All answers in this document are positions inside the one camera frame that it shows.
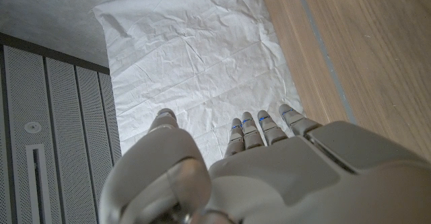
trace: crumpled white sheet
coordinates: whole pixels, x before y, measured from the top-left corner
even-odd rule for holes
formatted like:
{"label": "crumpled white sheet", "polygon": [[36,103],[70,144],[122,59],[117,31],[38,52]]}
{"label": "crumpled white sheet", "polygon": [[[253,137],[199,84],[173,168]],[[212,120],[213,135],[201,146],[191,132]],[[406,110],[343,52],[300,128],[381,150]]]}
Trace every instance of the crumpled white sheet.
{"label": "crumpled white sheet", "polygon": [[162,108],[174,110],[207,166],[222,158],[244,111],[256,120],[266,110],[284,130],[278,107],[302,111],[263,0],[103,0],[94,13],[123,153]]}

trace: vent slot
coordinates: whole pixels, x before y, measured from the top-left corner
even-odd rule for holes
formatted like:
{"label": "vent slot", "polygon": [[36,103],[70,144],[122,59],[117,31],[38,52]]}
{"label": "vent slot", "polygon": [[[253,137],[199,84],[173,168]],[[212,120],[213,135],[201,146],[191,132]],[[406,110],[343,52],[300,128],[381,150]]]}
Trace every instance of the vent slot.
{"label": "vent slot", "polygon": [[52,223],[43,144],[27,145],[28,185],[33,223]]}

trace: blue marking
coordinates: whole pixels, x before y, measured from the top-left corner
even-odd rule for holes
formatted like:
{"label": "blue marking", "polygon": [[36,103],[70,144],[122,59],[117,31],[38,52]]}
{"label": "blue marking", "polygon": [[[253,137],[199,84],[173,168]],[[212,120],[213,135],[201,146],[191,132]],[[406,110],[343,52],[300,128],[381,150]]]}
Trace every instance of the blue marking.
{"label": "blue marking", "polygon": [[294,110],[294,109],[292,108],[292,109],[288,110],[287,112],[284,112],[284,113],[282,114],[282,116],[284,116],[284,114],[288,113],[289,111],[293,111],[293,110]]}

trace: robot finger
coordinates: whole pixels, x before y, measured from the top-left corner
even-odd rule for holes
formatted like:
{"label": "robot finger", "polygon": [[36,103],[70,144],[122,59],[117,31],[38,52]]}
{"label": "robot finger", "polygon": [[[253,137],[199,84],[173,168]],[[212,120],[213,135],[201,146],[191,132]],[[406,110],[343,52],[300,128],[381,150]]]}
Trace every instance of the robot finger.
{"label": "robot finger", "polygon": [[175,113],[171,109],[165,108],[159,110],[148,132],[159,128],[178,128]]}
{"label": "robot finger", "polygon": [[305,136],[308,131],[322,126],[321,124],[299,114],[287,104],[282,104],[278,112],[295,135]]}
{"label": "robot finger", "polygon": [[244,146],[244,133],[241,129],[241,120],[235,118],[232,121],[232,127],[230,128],[230,138],[228,148],[224,154],[224,158],[237,154],[245,150]]}
{"label": "robot finger", "polygon": [[268,146],[288,138],[284,131],[272,120],[268,112],[261,110],[257,113],[257,118]]}
{"label": "robot finger", "polygon": [[265,146],[261,137],[261,133],[257,130],[255,121],[253,120],[250,112],[244,112],[241,118],[245,149]]}

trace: floor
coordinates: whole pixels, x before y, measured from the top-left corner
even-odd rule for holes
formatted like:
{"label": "floor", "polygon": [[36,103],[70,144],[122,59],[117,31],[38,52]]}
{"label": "floor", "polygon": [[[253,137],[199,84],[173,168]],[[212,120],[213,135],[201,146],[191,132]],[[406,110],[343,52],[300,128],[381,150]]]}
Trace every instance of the floor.
{"label": "floor", "polygon": [[108,67],[100,0],[0,0],[0,32]]}
{"label": "floor", "polygon": [[431,0],[265,3],[309,118],[354,122],[431,160]]}

